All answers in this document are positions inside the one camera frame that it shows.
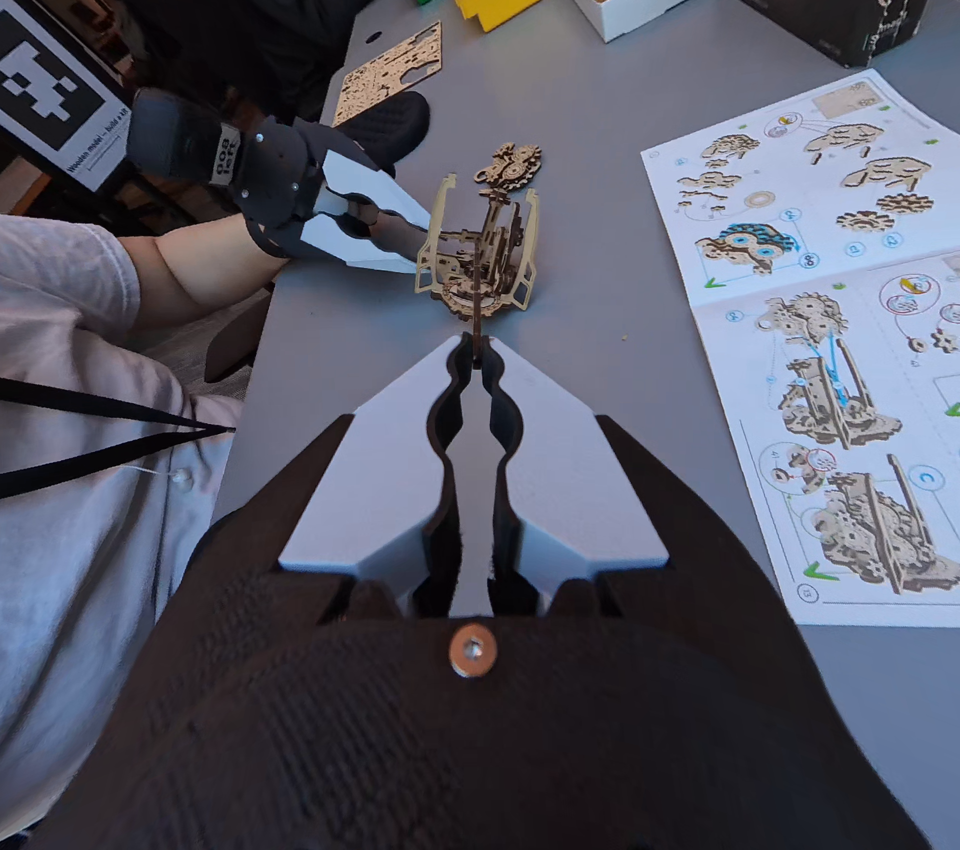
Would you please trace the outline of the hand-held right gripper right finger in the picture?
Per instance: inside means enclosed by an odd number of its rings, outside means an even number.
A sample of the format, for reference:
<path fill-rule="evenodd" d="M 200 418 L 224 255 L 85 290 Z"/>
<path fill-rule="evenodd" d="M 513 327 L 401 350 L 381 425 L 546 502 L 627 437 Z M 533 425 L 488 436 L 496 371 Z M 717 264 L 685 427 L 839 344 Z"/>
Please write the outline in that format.
<path fill-rule="evenodd" d="M 499 579 L 592 579 L 660 568 L 668 551 L 597 416 L 496 338 L 482 378 L 503 450 L 493 514 Z"/>

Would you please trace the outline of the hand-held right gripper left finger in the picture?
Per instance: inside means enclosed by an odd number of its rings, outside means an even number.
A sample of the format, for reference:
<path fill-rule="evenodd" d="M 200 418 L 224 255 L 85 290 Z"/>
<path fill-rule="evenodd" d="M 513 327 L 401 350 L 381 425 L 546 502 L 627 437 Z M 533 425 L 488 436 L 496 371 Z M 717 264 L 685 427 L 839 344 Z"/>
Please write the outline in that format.
<path fill-rule="evenodd" d="M 461 538 L 450 444 L 463 426 L 471 337 L 430 351 L 352 415 L 279 564 L 355 579 L 455 579 Z"/>

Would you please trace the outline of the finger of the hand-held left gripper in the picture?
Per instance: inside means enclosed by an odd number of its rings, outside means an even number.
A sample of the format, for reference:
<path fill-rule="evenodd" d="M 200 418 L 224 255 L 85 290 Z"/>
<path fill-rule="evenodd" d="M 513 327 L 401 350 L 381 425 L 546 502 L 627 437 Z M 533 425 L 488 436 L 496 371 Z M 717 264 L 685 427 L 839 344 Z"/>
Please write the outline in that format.
<path fill-rule="evenodd" d="M 321 161 L 330 197 L 320 203 L 325 237 L 426 235 L 430 214 L 388 172 L 334 149 Z"/>
<path fill-rule="evenodd" d="M 318 214 L 303 226 L 300 238 L 349 267 L 414 274 L 423 244 L 420 227 L 387 213 Z"/>

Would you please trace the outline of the wooden mechanical model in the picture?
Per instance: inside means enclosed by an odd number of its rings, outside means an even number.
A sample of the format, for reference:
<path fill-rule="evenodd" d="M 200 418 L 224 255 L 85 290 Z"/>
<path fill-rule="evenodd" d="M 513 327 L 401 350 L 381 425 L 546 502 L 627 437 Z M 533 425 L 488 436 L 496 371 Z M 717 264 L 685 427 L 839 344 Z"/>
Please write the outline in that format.
<path fill-rule="evenodd" d="M 415 261 L 414 292 L 428 293 L 451 314 L 470 324 L 472 365 L 483 361 L 483 320 L 503 308 L 525 311 L 536 280 L 540 225 L 539 194 L 525 193 L 526 212 L 511 195 L 486 188 L 486 217 L 479 230 L 443 227 L 449 191 L 457 177 L 447 174 L 438 187 L 426 239 Z"/>

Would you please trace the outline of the wooden gear assembly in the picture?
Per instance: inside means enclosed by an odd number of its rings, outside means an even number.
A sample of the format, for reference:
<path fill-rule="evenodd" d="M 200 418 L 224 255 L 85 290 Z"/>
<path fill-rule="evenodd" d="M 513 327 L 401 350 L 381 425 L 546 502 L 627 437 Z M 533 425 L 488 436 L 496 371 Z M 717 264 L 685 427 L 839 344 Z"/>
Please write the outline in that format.
<path fill-rule="evenodd" d="M 476 172 L 473 180 L 488 189 L 510 193 L 530 183 L 542 163 L 541 147 L 508 142 L 494 152 L 490 164 Z"/>

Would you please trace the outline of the person's left forearm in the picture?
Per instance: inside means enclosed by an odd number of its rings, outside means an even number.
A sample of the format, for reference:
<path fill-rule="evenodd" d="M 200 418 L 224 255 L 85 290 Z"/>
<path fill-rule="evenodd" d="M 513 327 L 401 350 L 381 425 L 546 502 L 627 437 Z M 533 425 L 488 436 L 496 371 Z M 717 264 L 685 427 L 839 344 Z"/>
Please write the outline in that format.
<path fill-rule="evenodd" d="M 240 214 L 119 242 L 138 277 L 136 331 L 184 326 L 241 303 L 289 262 L 266 253 Z"/>

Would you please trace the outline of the laser-cut wooden sheet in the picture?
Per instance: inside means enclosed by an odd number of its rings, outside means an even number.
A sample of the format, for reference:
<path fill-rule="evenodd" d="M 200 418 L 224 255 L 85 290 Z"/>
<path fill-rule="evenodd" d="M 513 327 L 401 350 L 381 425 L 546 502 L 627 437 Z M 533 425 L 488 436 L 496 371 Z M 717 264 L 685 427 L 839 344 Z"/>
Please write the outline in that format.
<path fill-rule="evenodd" d="M 343 124 L 437 74 L 443 66 L 442 35 L 437 21 L 346 73 L 331 123 Z"/>

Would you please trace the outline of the assembly instruction booklet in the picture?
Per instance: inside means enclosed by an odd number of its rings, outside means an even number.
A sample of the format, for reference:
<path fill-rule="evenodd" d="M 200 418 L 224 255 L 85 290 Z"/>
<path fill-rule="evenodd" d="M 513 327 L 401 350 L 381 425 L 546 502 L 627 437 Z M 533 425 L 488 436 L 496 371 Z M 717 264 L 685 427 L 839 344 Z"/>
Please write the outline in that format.
<path fill-rule="evenodd" d="M 642 152 L 782 597 L 959 626 L 959 137 L 875 69 Z"/>

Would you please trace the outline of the marker tag sign screen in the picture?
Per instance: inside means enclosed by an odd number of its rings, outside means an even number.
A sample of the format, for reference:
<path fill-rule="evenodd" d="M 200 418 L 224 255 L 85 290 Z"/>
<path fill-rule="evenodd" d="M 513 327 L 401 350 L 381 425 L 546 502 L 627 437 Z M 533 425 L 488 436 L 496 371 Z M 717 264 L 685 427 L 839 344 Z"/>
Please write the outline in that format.
<path fill-rule="evenodd" d="M 127 156 L 130 105 L 45 26 L 41 8 L 1 0 L 1 124 L 45 169 L 101 192 Z"/>

